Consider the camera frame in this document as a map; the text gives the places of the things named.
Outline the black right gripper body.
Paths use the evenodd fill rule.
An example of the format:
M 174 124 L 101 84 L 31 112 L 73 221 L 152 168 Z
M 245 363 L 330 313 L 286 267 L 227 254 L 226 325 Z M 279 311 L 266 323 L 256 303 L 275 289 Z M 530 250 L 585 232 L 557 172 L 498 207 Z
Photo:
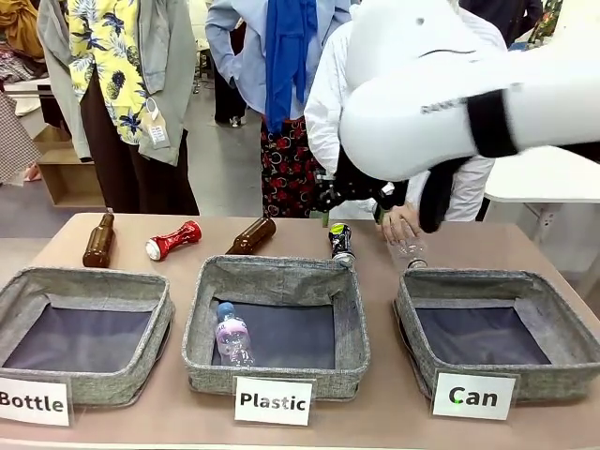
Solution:
M 385 204 L 387 211 L 404 204 L 409 186 L 408 181 L 386 182 L 370 177 L 350 161 L 341 148 L 337 161 L 337 171 L 327 174 L 315 172 L 313 209 L 321 213 L 324 207 L 330 211 L 346 201 L 374 200 Z

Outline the person's bare hand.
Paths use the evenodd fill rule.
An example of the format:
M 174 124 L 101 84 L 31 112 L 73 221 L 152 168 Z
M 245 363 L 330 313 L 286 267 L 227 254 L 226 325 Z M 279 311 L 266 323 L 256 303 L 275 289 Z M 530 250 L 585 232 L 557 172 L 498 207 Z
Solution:
M 422 233 L 417 210 L 409 202 L 394 206 L 382 216 L 382 235 L 389 244 L 400 244 Z

